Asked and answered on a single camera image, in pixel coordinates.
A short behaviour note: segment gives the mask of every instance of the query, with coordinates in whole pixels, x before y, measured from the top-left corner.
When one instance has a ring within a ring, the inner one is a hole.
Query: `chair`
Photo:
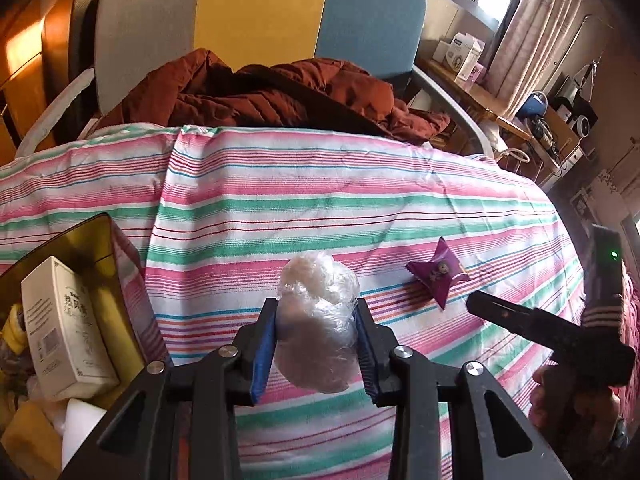
[[[99,0],[93,67],[49,105],[16,157],[33,153],[94,80],[97,111],[106,114],[148,72],[200,47],[234,70],[316,56],[350,60],[396,94],[410,79],[468,130],[479,153],[492,156],[466,112],[414,66],[425,10],[426,0]]]

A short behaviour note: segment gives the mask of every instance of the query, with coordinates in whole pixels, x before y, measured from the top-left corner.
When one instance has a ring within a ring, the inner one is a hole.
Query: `chair armrest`
[[[36,147],[49,135],[51,129],[62,117],[62,114],[69,108],[73,100],[85,90],[95,78],[93,68],[88,68],[76,77],[69,85],[60,92],[60,95],[53,99],[42,115],[33,124],[22,139],[20,146],[15,152],[15,158],[31,155]]]
[[[477,147],[482,153],[489,158],[494,158],[494,150],[492,150],[489,139],[467,114],[462,107],[455,102],[452,97],[447,94],[440,85],[427,76],[422,70],[414,65],[412,70],[412,81],[432,97],[435,97],[447,109],[446,112],[456,121],[461,128],[465,128],[471,134],[472,140],[476,142]]]

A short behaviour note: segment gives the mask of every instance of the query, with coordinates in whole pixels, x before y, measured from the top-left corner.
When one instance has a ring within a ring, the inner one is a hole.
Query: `yellow headboard panel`
[[[324,0],[198,0],[194,48],[233,70],[313,57]]]

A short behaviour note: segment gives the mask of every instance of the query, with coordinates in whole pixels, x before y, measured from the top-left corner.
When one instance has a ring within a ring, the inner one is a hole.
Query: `brown blanket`
[[[410,112],[388,83],[347,61],[309,59],[233,73],[210,51],[171,61],[136,86],[97,128],[284,126],[385,136],[422,144],[449,124],[445,114]]]

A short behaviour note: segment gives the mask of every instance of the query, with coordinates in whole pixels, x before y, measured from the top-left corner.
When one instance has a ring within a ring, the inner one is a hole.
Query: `striped tablecloth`
[[[374,318],[402,344],[444,364],[481,360],[523,408],[548,352],[467,314],[466,296],[480,288],[569,319],[580,310],[582,269],[555,209],[493,161],[328,132],[117,130],[0,169],[0,271],[109,212],[146,262],[177,364],[230,342],[306,250],[353,269]],[[404,268],[429,259],[440,236],[471,276],[445,310]],[[244,477],[386,478],[393,423],[358,378],[329,396],[296,389],[273,367],[261,405],[238,410]],[[443,424],[445,477],[448,434]]]

